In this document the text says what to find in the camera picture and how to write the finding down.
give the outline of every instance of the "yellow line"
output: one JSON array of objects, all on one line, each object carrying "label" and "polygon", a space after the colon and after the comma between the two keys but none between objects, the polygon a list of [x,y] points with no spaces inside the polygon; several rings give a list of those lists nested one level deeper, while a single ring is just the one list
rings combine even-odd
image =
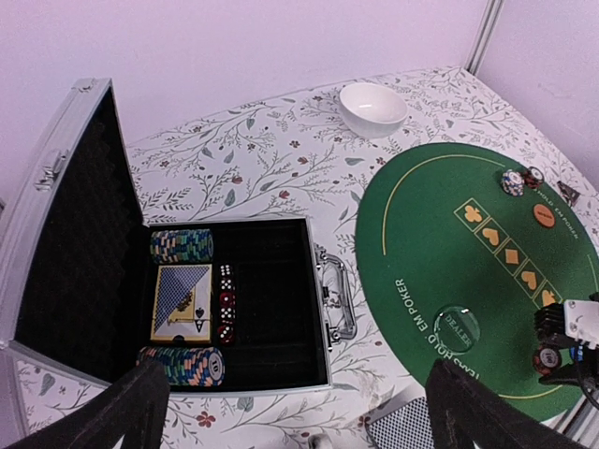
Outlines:
[{"label": "yellow line", "polygon": [[514,241],[514,240],[513,240],[511,237],[509,237],[509,236],[507,235],[507,239],[505,239],[505,240],[502,242],[502,244],[501,244],[501,245],[499,245],[499,246],[497,247],[497,249],[495,250],[495,252],[493,253],[493,255],[499,259],[499,257],[498,257],[498,255],[499,255],[499,252],[500,252],[500,251],[501,251],[503,248],[505,248],[505,247],[507,246],[507,243],[509,243],[510,241]]},{"label": "yellow line", "polygon": [[517,269],[516,271],[514,271],[514,274],[512,275],[512,277],[513,277],[514,279],[516,279],[516,278],[518,277],[518,275],[520,274],[520,272],[524,270],[524,266],[526,265],[526,263],[527,263],[529,260],[531,260],[531,259],[530,259],[530,257],[529,257],[528,255],[526,255],[526,253],[525,253],[525,252],[523,252],[523,253],[524,253],[524,256],[525,256],[525,258],[524,258],[524,262],[522,262],[522,265],[520,265],[520,266],[518,267],[518,269]]},{"label": "yellow line", "polygon": [[563,385],[558,385],[555,388],[546,391],[545,393],[539,393],[538,395],[532,395],[532,396],[509,396],[509,395],[497,395],[500,398],[504,398],[504,399],[513,399],[513,400],[526,400],[526,399],[539,399],[542,398],[543,396],[548,396],[551,393],[555,393],[556,391],[558,391],[560,388],[562,388]]},{"label": "yellow line", "polygon": [[475,234],[480,231],[480,228],[483,226],[486,226],[489,224],[489,222],[492,220],[491,217],[487,217],[485,220],[483,220],[483,223],[479,224],[477,227],[475,227],[472,232],[474,232]]},{"label": "yellow line", "polygon": [[597,284],[597,274],[595,273],[595,267],[592,264],[591,256],[587,254],[587,258],[589,259],[589,264],[591,265],[592,278],[595,280],[595,292],[599,292],[599,285]]},{"label": "yellow line", "polygon": [[410,170],[408,170],[408,172],[400,178],[400,180],[397,182],[397,184],[395,184],[395,187],[393,187],[393,190],[391,191],[391,195],[389,195],[389,198],[387,200],[387,205],[385,206],[385,214],[383,215],[383,255],[387,255],[387,243],[386,243],[386,230],[385,229],[387,227],[387,215],[389,212],[389,205],[391,204],[391,201],[393,200],[393,196],[397,192],[397,189],[400,188],[400,185],[402,185],[402,182],[405,181],[405,179],[408,176],[410,176],[415,170],[421,168],[422,166],[425,166],[426,164],[428,164],[430,162],[439,161],[441,159],[449,159],[449,158],[453,158],[453,157],[465,157],[468,159],[476,159],[479,161],[489,162],[491,164],[494,164],[495,166],[505,167],[503,164],[500,164],[499,162],[491,161],[490,159],[485,159],[484,157],[472,156],[470,154],[445,154],[443,156],[437,156],[437,157],[433,157],[432,159],[427,159],[426,161],[422,161],[417,166],[410,168]]},{"label": "yellow line", "polygon": [[534,302],[534,300],[536,299],[536,297],[539,296],[539,293],[541,293],[541,291],[545,288],[545,285],[548,283],[548,280],[545,276],[543,276],[543,281],[541,282],[541,284],[539,285],[539,287],[534,291],[534,295],[531,298],[531,300]]},{"label": "yellow line", "polygon": [[482,205],[481,205],[481,204],[480,204],[478,201],[476,201],[476,198],[472,198],[472,199],[475,201],[475,203],[478,205],[478,207],[479,207],[479,208],[480,208],[480,209],[481,209],[483,212],[485,212],[485,213],[487,214],[487,216],[489,216],[489,217],[490,217],[490,213],[488,213],[488,212],[487,212],[487,210],[486,210],[485,208],[483,208],[483,207],[482,207]]},{"label": "yellow line", "polygon": [[474,198],[473,198],[473,197],[471,197],[471,198],[467,199],[466,201],[464,201],[464,202],[461,204],[461,206],[459,206],[457,209],[455,209],[455,210],[453,211],[453,213],[456,213],[458,210],[460,210],[461,208],[463,208],[465,205],[467,205],[467,204],[468,204],[470,201],[472,201],[473,199],[474,199]]}]

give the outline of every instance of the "stack of poker chips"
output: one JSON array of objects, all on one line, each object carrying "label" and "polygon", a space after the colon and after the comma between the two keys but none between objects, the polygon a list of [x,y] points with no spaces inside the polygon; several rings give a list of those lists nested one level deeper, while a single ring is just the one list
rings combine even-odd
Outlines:
[{"label": "stack of poker chips", "polygon": [[524,179],[526,186],[531,189],[538,189],[545,180],[541,170],[536,167],[528,167],[526,171],[522,173],[522,178]]},{"label": "stack of poker chips", "polygon": [[147,359],[162,364],[171,385],[217,386],[225,378],[223,355],[216,348],[146,346],[138,352],[137,365]]},{"label": "stack of poker chips", "polygon": [[209,229],[153,232],[150,253],[156,264],[210,262],[214,253]]},{"label": "stack of poker chips", "polygon": [[524,180],[517,171],[507,170],[502,175],[502,188],[511,196],[523,196]]}]

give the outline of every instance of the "card suit symbol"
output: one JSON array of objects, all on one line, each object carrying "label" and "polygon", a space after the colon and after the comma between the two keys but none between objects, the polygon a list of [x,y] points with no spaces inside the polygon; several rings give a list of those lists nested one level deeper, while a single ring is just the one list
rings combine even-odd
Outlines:
[{"label": "card suit symbol", "polygon": [[480,216],[480,210],[473,208],[470,205],[466,206],[466,213],[464,213],[464,217],[470,223],[480,223],[483,221],[483,217]]},{"label": "card suit symbol", "polygon": [[522,271],[520,278],[527,283],[528,288],[531,290],[536,288],[536,274],[533,271]]},{"label": "card suit symbol", "polygon": [[543,290],[543,307],[553,304],[555,301],[555,294],[550,290]]},{"label": "card suit symbol", "polygon": [[499,245],[499,232],[497,232],[495,229],[486,227],[483,229],[483,237],[486,237],[491,245]]},{"label": "card suit symbol", "polygon": [[196,323],[196,331],[198,334],[201,333],[202,331],[202,327],[204,327],[204,323],[206,323],[208,320],[195,320],[194,323]]},{"label": "card suit symbol", "polygon": [[517,265],[519,263],[518,251],[511,248],[506,249],[505,263],[509,265]]}]

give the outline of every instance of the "diamond symbol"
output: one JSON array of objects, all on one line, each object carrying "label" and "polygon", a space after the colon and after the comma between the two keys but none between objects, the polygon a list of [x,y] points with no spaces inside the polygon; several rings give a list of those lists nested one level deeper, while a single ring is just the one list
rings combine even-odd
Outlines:
[{"label": "diamond symbol", "polygon": [[519,263],[518,251],[512,249],[505,250],[505,263],[510,265],[517,265]]}]

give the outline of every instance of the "red die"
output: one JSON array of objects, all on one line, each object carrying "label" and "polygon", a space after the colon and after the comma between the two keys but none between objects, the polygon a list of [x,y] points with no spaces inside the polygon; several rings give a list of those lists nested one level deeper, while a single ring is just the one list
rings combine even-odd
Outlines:
[{"label": "red die", "polygon": [[231,344],[235,340],[233,326],[223,325],[218,327],[218,339],[221,344]]},{"label": "red die", "polygon": [[221,296],[219,298],[219,303],[221,305],[221,309],[222,308],[231,308],[233,309],[235,307],[235,294],[231,293],[231,292],[224,292],[221,293]]}]

